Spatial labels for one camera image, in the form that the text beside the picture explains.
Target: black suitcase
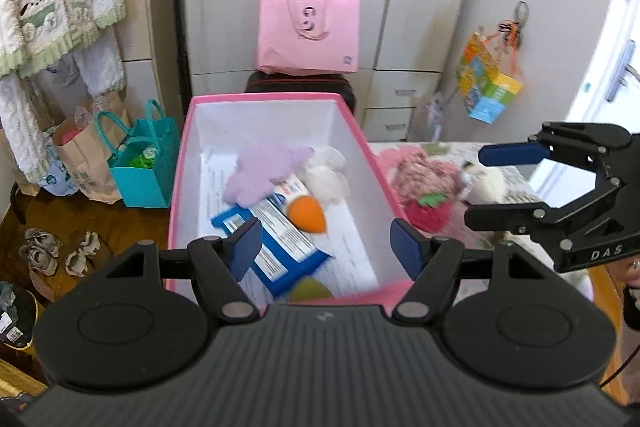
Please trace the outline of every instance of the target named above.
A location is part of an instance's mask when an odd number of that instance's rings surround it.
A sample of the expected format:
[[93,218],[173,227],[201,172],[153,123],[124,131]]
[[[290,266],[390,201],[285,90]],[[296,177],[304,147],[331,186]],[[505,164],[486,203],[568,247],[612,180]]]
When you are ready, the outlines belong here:
[[351,113],[356,109],[356,96],[351,84],[341,74],[289,76],[256,71],[249,77],[244,92],[334,92],[341,95]]

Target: teal gift bag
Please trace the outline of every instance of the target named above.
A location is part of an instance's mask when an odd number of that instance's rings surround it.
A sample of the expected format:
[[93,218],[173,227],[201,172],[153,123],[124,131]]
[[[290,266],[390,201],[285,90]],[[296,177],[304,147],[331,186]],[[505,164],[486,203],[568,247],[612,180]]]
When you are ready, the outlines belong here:
[[[160,118],[153,120],[154,107]],[[100,119],[111,118],[125,133],[122,143],[116,149],[104,134]],[[174,188],[175,166],[180,149],[180,135],[175,118],[167,118],[156,100],[146,102],[146,118],[138,118],[132,128],[124,125],[109,111],[100,111],[95,117],[95,125],[102,141],[113,155],[108,160],[113,179],[127,206],[145,208],[169,208]],[[133,158],[153,145],[156,159],[150,169],[130,167]]]

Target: purple plush toy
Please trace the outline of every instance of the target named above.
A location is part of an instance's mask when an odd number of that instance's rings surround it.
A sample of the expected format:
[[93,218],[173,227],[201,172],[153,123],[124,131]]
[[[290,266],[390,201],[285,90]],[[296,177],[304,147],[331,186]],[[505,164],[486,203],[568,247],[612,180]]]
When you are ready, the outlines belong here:
[[282,143],[256,144],[238,155],[236,172],[226,181],[223,200],[249,208],[273,192],[313,155],[311,147],[290,149]]

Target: white tag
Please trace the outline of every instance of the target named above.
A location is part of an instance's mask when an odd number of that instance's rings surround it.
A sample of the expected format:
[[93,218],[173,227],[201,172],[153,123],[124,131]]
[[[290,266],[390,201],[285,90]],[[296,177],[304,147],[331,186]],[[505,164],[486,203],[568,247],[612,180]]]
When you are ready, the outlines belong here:
[[307,257],[318,251],[318,248],[294,227],[271,201],[262,200],[252,206],[250,210],[255,217],[260,219],[262,226],[271,237],[298,263],[302,263]]
[[242,219],[242,216],[240,214],[235,214],[234,216],[227,217],[223,221],[223,223],[229,230],[231,230],[231,233],[234,233],[237,229],[244,225],[244,219]]
[[6,337],[11,341],[15,342],[22,336],[22,332],[16,328],[15,326],[9,330],[9,333],[6,334]]
[[287,269],[276,259],[271,250],[264,246],[255,258],[255,264],[260,267],[270,281],[279,279],[287,272]]
[[4,333],[4,330],[11,326],[11,317],[7,312],[2,313],[0,317],[0,333]]

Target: blue wipes packet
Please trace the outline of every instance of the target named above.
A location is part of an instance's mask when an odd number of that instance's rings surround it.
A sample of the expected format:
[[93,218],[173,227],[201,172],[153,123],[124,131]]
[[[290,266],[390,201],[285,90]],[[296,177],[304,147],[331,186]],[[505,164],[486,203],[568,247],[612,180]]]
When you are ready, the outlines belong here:
[[275,298],[331,257],[318,250],[270,200],[251,208],[236,205],[212,218],[211,224],[231,235],[251,217],[257,217],[262,224],[262,249],[251,268]]

